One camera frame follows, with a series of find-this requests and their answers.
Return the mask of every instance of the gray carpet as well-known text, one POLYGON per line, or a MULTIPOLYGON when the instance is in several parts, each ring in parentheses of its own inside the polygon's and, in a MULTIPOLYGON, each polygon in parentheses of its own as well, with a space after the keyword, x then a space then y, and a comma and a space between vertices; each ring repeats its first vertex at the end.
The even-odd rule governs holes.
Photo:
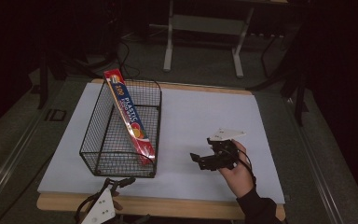
MULTIPOLYGON (((124 75, 153 78, 157 82, 235 89, 266 80, 260 55, 269 40, 262 36, 249 36, 245 40, 241 52, 245 73, 242 79, 235 77, 230 38, 221 41, 225 44, 211 46, 178 34, 173 47, 172 71, 163 72, 165 36, 162 31, 147 42, 129 40, 138 38, 127 36, 124 42, 130 51, 124 75)), ((127 48, 120 45, 121 59, 127 52, 127 48)), ((278 40, 265 58, 269 72, 279 64, 283 54, 278 40)), ((106 69, 95 72, 101 74, 106 69)), ((30 75, 36 83, 37 74, 35 71, 30 75)), ((39 194, 36 190, 47 168, 45 162, 59 144, 77 100, 89 81, 90 78, 73 70, 65 81, 51 78, 49 101, 42 110, 37 109, 38 95, 27 93, 0 119, 0 167, 13 149, 24 149, 19 156, 20 162, 14 165, 15 169, 0 192, 0 223, 75 223, 74 212, 37 209, 39 194), (54 109, 67 112, 63 121, 45 120, 49 110, 54 109)), ((254 92, 254 95, 282 183, 288 223, 358 223, 358 188, 311 92, 306 94, 308 112, 303 113, 304 127, 301 128, 294 121, 292 104, 279 94, 281 86, 282 83, 277 83, 254 92)), ((150 223, 212 223, 211 220, 157 217, 152 221, 150 223)))

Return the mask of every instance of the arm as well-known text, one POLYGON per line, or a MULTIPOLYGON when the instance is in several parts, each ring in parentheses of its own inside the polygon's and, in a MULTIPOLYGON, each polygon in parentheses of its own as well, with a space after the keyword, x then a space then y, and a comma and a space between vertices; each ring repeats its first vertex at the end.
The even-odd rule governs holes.
MULTIPOLYGON (((240 160, 249 166, 245 156, 246 148, 235 140, 232 140, 232 142, 241 151, 240 160)), ((253 174, 243 164, 238 162, 234 169, 222 168, 219 169, 219 172, 227 181, 232 192, 237 196, 237 202, 245 214, 246 224, 281 223, 275 217, 276 203, 268 198, 260 198, 255 190, 253 174)))

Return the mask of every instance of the hand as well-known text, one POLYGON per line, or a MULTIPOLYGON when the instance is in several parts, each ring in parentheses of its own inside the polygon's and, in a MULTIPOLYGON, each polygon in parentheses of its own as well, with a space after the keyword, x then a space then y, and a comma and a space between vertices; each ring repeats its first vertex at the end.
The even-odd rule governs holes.
MULTIPOLYGON (((117 197, 118 196, 118 192, 117 191, 115 191, 114 193, 113 193, 113 197, 117 197)), ((120 211, 120 210, 123 210, 123 206, 121 206, 118 202, 116 202, 115 200, 113 200, 113 206, 118 210, 118 211, 120 211)))
MULTIPOLYGON (((239 142, 231 140, 234 145, 242 152, 240 154, 240 160, 244 161, 249 165, 249 162, 246 160, 246 148, 239 142)), ((228 168, 219 169, 220 174, 227 181, 228 186, 231 191, 237 196, 237 198, 242 197, 247 194, 254 187, 254 182, 252 175, 246 169, 246 167, 240 162, 237 163, 237 166, 234 169, 229 170, 228 168)))

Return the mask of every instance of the black wire basket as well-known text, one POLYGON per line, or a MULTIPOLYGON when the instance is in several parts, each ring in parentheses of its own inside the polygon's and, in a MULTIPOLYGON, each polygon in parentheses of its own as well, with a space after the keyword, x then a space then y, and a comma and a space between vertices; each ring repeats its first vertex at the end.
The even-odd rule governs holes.
POLYGON ((157 82, 150 80, 126 80, 126 86, 155 149, 155 159, 150 160, 136 152, 106 83, 92 112, 80 156, 97 176, 152 178, 157 171, 161 88, 157 82), (140 159, 145 161, 142 157, 150 162, 141 162, 140 159))

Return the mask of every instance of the sleeve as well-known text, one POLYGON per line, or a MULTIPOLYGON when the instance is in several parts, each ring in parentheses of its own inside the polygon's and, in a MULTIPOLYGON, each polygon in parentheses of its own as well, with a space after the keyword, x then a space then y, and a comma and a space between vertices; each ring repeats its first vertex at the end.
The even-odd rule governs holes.
POLYGON ((255 188, 237 202, 245 214, 245 224, 282 224, 275 217, 277 204, 270 198, 260 198, 255 188))

